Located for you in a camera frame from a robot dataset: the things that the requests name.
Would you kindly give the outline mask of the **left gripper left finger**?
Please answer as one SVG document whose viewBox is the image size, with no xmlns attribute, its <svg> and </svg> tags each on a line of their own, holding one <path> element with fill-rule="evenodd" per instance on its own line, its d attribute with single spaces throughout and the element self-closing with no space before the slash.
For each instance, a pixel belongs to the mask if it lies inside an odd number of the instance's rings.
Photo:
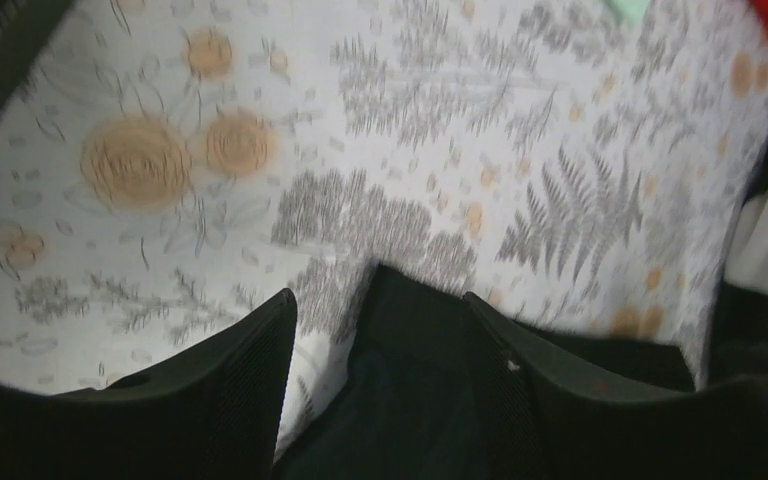
<svg viewBox="0 0 768 480">
<path fill-rule="evenodd" d="M 296 299 L 248 316 L 102 390 L 0 384 L 0 479 L 267 479 Z"/>
</svg>

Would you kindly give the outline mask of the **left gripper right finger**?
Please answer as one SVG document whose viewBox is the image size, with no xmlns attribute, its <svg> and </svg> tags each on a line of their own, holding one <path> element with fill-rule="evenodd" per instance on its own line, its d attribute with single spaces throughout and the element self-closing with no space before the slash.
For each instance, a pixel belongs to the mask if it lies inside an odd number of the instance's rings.
<svg viewBox="0 0 768 480">
<path fill-rule="evenodd" d="M 768 375 L 701 391 L 612 372 L 464 297 L 493 479 L 768 479 Z"/>
</svg>

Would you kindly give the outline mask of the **black garment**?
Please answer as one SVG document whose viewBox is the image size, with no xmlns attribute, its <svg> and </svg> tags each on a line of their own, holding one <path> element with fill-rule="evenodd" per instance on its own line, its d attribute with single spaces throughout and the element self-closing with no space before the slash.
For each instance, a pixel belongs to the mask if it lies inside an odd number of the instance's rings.
<svg viewBox="0 0 768 480">
<path fill-rule="evenodd" d="M 281 457 L 276 477 L 493 479 L 465 358 L 464 297 L 378 268 L 347 383 Z M 612 372 L 693 392 L 674 347 L 522 326 Z"/>
</svg>

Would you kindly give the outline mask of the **floral patterned table mat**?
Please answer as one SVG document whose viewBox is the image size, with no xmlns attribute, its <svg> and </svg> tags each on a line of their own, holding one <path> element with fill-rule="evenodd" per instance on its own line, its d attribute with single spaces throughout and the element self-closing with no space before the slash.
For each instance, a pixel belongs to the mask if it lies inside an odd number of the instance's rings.
<svg viewBox="0 0 768 480">
<path fill-rule="evenodd" d="M 278 443 L 343 381 L 382 262 L 697 382 L 768 131 L 746 1 L 15 1 L 0 383 L 101 389 L 291 288 Z"/>
</svg>

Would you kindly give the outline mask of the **light green printed cloth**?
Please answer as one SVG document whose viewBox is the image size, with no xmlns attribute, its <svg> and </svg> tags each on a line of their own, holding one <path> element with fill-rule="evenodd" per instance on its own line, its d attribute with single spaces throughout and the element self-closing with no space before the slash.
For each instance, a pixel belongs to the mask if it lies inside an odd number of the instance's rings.
<svg viewBox="0 0 768 480">
<path fill-rule="evenodd" d="M 621 23 L 636 26 L 644 20 L 651 0 L 604 0 L 604 3 Z"/>
</svg>

